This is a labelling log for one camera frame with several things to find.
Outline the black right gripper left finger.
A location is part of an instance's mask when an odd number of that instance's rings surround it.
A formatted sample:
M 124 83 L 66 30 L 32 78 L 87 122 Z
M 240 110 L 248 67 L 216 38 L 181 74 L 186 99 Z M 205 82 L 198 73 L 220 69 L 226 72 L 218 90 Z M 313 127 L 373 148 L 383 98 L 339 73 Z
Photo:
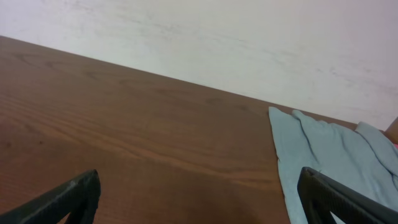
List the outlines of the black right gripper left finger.
M 1 214 L 1 223 L 41 224 L 94 221 L 101 195 L 97 170 L 88 170 L 39 197 Z

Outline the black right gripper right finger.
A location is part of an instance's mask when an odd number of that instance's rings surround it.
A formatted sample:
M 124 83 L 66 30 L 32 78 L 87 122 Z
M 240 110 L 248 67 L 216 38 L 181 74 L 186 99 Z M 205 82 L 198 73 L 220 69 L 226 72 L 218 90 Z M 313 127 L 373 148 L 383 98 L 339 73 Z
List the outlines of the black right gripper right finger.
M 396 224 L 397 212 L 341 183 L 303 167 L 297 190 L 307 221 L 336 224 L 334 217 L 349 224 Z

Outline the light blue t-shirt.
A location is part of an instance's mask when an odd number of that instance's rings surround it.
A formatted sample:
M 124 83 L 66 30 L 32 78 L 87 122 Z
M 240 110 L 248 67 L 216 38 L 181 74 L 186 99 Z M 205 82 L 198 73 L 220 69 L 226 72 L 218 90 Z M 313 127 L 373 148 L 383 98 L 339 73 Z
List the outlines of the light blue t-shirt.
M 297 190 L 303 167 L 397 210 L 397 147 L 380 130 L 364 122 L 351 130 L 275 107 L 269 119 L 291 223 L 307 222 Z

